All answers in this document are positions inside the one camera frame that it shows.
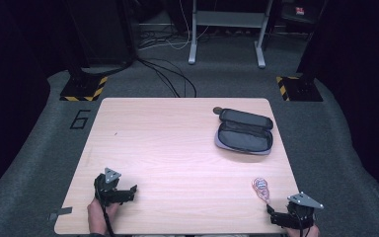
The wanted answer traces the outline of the black cabinet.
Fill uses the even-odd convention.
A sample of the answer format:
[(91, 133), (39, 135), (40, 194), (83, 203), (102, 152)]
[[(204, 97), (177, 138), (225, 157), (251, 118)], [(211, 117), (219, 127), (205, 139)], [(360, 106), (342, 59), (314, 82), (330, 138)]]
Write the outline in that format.
[(87, 63), (128, 67), (136, 58), (129, 0), (67, 0)]

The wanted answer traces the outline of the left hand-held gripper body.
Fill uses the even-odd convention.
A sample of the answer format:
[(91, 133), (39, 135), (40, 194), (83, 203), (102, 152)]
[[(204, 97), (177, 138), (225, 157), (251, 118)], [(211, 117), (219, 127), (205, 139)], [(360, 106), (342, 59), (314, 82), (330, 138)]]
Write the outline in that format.
[(106, 168), (94, 181), (95, 198), (103, 205), (111, 203), (122, 203), (123, 198), (131, 196), (130, 190), (119, 191), (116, 187), (119, 182), (120, 173)]

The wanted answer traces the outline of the grey tape strip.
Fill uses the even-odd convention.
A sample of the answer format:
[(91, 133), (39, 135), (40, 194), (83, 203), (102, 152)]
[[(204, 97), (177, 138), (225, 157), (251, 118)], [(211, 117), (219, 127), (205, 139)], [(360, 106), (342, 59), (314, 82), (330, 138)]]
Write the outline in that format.
[(48, 216), (48, 220), (53, 221), (56, 220), (58, 216), (60, 215), (65, 215), (65, 214), (70, 214), (72, 212), (72, 206), (69, 207), (62, 207), (54, 212), (52, 212)]

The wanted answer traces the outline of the person's right hand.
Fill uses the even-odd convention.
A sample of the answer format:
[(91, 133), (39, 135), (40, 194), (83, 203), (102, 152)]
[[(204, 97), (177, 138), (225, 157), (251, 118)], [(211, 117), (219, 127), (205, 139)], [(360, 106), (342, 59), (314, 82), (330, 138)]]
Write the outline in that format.
[(320, 229), (317, 225), (313, 225), (303, 230), (285, 227), (285, 231), (289, 237), (321, 237)]

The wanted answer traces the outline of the grey pencil case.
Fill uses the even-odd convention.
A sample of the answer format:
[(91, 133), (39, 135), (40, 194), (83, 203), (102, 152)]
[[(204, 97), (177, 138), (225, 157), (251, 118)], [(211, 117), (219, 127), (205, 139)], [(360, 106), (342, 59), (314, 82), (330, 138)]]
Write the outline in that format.
[(273, 145), (270, 118), (224, 108), (218, 116), (220, 124), (214, 137), (218, 147), (256, 155), (270, 152)]

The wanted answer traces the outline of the white metal desk frame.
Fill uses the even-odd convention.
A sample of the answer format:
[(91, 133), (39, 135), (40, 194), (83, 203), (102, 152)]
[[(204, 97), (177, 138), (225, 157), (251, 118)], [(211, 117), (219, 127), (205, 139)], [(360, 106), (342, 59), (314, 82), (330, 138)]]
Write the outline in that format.
[(265, 68), (265, 57), (263, 52), (263, 41), (270, 17), (273, 0), (266, 0), (266, 8), (263, 13), (245, 12), (216, 12), (200, 11), (197, 9), (197, 0), (192, 0), (192, 20), (191, 20), (191, 42), (189, 50), (189, 64), (196, 61), (197, 53), (197, 27), (232, 27), (260, 29), (259, 38), (254, 42), (257, 56), (257, 64), (260, 69)]

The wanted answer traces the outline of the pink patterned small packet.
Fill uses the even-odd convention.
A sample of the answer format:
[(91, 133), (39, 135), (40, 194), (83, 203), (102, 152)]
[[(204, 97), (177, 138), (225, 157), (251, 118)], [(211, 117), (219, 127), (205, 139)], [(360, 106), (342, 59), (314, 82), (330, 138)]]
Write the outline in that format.
[(252, 186), (257, 196), (265, 203), (270, 204), (267, 181), (264, 178), (255, 178), (252, 182)]

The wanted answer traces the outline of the black stand base hazard stripes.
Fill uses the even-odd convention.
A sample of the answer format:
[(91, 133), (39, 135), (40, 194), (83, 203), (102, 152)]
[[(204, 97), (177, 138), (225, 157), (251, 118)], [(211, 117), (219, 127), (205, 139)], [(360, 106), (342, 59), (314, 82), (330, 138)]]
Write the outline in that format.
[(60, 93), (60, 101), (79, 102), (79, 101), (97, 101), (103, 92), (108, 78), (102, 76), (91, 76), (81, 85), (73, 79), (69, 79)]
[(314, 82), (307, 82), (299, 77), (277, 76), (276, 82), (282, 99), (286, 102), (322, 102)]

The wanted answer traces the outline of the person's left hand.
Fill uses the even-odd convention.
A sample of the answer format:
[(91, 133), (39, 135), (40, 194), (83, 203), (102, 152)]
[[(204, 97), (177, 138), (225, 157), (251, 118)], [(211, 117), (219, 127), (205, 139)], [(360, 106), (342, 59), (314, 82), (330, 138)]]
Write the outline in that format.
[[(106, 207), (106, 214), (109, 220), (113, 220), (119, 209), (119, 203), (112, 203)], [(105, 221), (103, 208), (96, 198), (88, 204), (88, 225), (90, 237), (105, 237), (108, 231), (108, 226)]]

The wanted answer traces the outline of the dark box red label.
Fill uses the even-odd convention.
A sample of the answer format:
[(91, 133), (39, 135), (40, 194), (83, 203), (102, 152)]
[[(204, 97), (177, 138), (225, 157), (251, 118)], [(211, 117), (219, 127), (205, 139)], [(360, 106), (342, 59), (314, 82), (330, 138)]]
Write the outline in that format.
[(284, 3), (280, 12), (282, 20), (300, 24), (315, 24), (319, 15), (316, 7), (299, 3)]

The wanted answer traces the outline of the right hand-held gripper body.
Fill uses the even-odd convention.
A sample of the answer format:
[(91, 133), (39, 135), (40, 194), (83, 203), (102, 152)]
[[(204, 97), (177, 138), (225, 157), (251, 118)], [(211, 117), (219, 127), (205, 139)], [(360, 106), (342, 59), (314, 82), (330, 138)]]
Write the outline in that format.
[(309, 197), (304, 192), (289, 196), (287, 199), (287, 212), (276, 212), (274, 214), (281, 227), (292, 229), (311, 227), (315, 222), (315, 210), (324, 208), (321, 203)]

